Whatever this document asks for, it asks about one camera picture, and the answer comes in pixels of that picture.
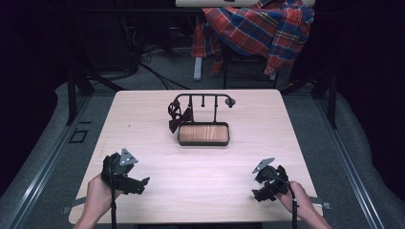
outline plaid shirt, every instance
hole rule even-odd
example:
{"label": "plaid shirt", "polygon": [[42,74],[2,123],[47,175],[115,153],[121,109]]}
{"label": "plaid shirt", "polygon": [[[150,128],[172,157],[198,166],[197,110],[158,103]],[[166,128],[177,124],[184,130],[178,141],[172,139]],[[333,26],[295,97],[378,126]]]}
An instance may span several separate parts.
{"label": "plaid shirt", "polygon": [[248,9],[206,8],[192,55],[221,55],[219,39],[242,55],[267,58],[265,73],[290,66],[309,38],[314,12],[302,0],[259,0]]}

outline red plaid shirt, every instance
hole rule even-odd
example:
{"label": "red plaid shirt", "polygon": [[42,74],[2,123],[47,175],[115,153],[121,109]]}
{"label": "red plaid shirt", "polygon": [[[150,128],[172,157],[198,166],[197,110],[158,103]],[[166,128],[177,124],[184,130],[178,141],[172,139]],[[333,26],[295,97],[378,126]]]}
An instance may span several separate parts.
{"label": "red plaid shirt", "polygon": [[309,38],[314,12],[302,0],[260,0],[249,9],[206,8],[192,55],[222,54],[221,42],[243,55],[267,58],[265,73],[290,66]]}

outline gray carpet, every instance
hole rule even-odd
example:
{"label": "gray carpet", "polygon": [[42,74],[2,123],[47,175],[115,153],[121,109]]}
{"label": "gray carpet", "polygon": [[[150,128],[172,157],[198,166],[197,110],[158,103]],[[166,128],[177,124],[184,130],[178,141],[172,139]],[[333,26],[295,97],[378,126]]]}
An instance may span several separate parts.
{"label": "gray carpet", "polygon": [[[152,61],[147,65],[189,88],[220,89],[223,85],[220,75],[208,73],[210,59],[204,61],[202,81],[195,82],[192,76],[194,59],[189,55],[155,52],[152,56]],[[287,80],[288,71],[282,73],[278,89],[285,87]],[[130,90],[165,90],[160,80],[143,68],[115,82]],[[68,215],[60,214],[61,208],[68,206],[76,196],[114,97],[112,90],[98,82],[93,84],[96,93],[91,98],[79,98],[83,108],[80,108],[71,128],[64,125],[68,118],[66,85],[57,90],[59,103],[53,119],[0,200],[0,228],[9,225],[22,228],[72,228]],[[339,159],[339,149],[330,133],[329,123],[323,119],[324,112],[320,109],[323,101],[312,100],[306,88],[296,95],[284,96],[284,100],[318,196],[333,204],[332,210],[324,211],[327,221],[333,228],[372,228]],[[350,106],[341,96],[338,96],[336,115],[338,130],[335,132],[341,136],[383,225],[385,228],[405,228],[405,204],[385,187],[373,168],[367,138]],[[82,143],[69,143],[74,130],[87,132]],[[43,180],[45,185],[37,189],[40,195],[29,198],[31,204],[23,204],[25,211],[16,212],[21,209],[21,200],[27,198],[26,191],[38,171],[55,150],[60,152],[60,156],[52,157],[55,166],[50,168],[50,175]],[[263,227],[290,228],[290,222],[264,223]],[[111,226],[98,225],[97,228]],[[118,228],[134,228],[134,225],[119,225]],[[299,228],[307,226],[299,223]]]}

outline human hand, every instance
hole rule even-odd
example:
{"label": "human hand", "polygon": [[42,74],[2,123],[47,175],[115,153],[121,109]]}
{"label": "human hand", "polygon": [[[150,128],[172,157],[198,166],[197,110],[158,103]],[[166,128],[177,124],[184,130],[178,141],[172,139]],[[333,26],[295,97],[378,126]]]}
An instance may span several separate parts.
{"label": "human hand", "polygon": [[[121,193],[116,191],[116,198]],[[111,197],[111,188],[101,179],[101,174],[90,180],[84,210],[75,228],[94,228],[98,220],[110,209]]]}
{"label": "human hand", "polygon": [[[321,215],[319,215],[315,207],[313,207],[313,204],[303,186],[296,181],[291,181],[289,184],[294,192],[295,198],[297,199],[297,216],[305,221],[310,228],[331,228],[327,221]],[[286,207],[286,209],[292,213],[291,191],[288,190],[285,195],[279,193],[276,195],[276,197]]]}

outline person's arm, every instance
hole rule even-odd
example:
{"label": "person's arm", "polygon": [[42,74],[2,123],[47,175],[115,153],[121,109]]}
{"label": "person's arm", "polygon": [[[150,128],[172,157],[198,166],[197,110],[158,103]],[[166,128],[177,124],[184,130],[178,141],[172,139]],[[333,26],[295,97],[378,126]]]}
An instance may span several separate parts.
{"label": "person's arm", "polygon": [[[310,201],[303,186],[296,181],[292,181],[290,185],[299,206],[297,208],[297,216],[302,219],[309,226],[309,228],[331,229],[327,221],[313,207],[312,202]],[[290,191],[288,191],[288,193],[285,195],[278,194],[277,198],[283,203],[287,210],[292,212],[292,195]]]}
{"label": "person's arm", "polygon": [[[116,198],[122,192],[116,191]],[[111,207],[111,189],[101,179],[101,174],[95,176],[88,183],[87,197],[84,210],[74,229],[94,228],[98,220]]]}

